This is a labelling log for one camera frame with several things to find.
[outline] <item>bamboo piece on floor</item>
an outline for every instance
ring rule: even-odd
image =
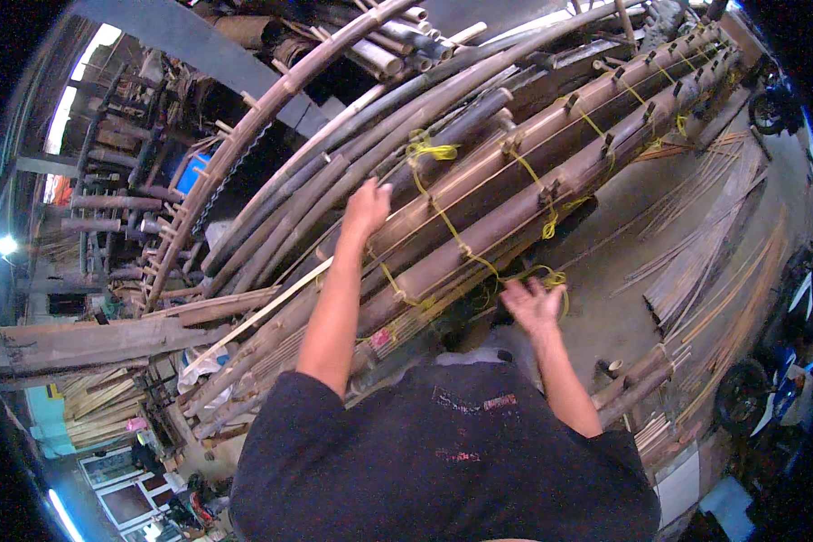
[[[662,343],[656,344],[644,357],[630,367],[624,368],[621,374],[611,381],[609,385],[590,396],[593,406],[597,410],[604,408],[625,390],[638,384],[646,374],[650,374],[656,367],[669,363],[665,345]]]
[[[661,328],[692,295],[702,274],[710,272],[710,264],[735,222],[760,164],[759,147],[754,144],[746,146],[738,167],[732,171],[723,188],[723,193],[696,230],[700,233],[699,238],[676,256],[644,293],[645,301]]]

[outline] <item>motorcycle wheel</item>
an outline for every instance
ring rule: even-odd
[[[749,105],[750,122],[763,136],[775,136],[783,131],[783,118],[780,108],[770,96],[763,92],[756,94]]]
[[[748,437],[765,414],[768,376],[762,365],[745,359],[733,365],[720,380],[715,407],[720,425],[735,436]]]

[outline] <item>wooden post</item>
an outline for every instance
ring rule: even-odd
[[[615,0],[615,7],[617,7],[617,14],[621,18],[621,26],[623,32],[626,34],[626,39],[632,43],[632,54],[638,52],[637,41],[635,40],[635,32],[632,29],[632,22],[629,20],[629,13],[626,12],[626,6],[623,5],[623,0]]]

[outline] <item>blue motorcycle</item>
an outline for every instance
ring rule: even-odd
[[[777,310],[759,334],[752,356],[720,380],[715,407],[720,425],[736,436],[755,436],[779,422],[801,396],[805,373],[799,353],[813,342],[813,255],[799,249],[786,263]]]

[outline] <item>man's hand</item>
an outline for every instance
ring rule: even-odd
[[[392,186],[377,188],[376,182],[376,177],[366,180],[350,196],[346,216],[343,217],[342,235],[349,236],[361,245],[382,227],[391,211]]]
[[[560,298],[563,298],[566,286],[556,286],[551,292],[546,292],[542,283],[534,276],[527,280],[527,284],[529,291],[517,280],[506,282],[506,289],[500,294],[503,304],[524,331],[530,334],[531,339],[559,331],[557,318],[560,314]]]

